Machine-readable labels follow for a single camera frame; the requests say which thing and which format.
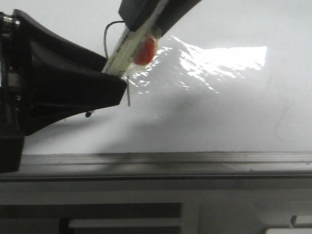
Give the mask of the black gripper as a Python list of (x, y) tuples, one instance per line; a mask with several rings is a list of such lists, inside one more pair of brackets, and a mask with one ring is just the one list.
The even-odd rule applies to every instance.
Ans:
[(0, 13), (0, 172), (16, 172), (27, 136), (64, 118), (119, 105), (126, 89), (106, 58), (28, 14)]

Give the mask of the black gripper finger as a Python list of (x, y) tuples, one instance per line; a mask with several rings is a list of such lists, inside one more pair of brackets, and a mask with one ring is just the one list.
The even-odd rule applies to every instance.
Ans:
[(135, 32), (151, 20), (165, 35), (200, 0), (123, 0), (118, 13), (126, 27)]

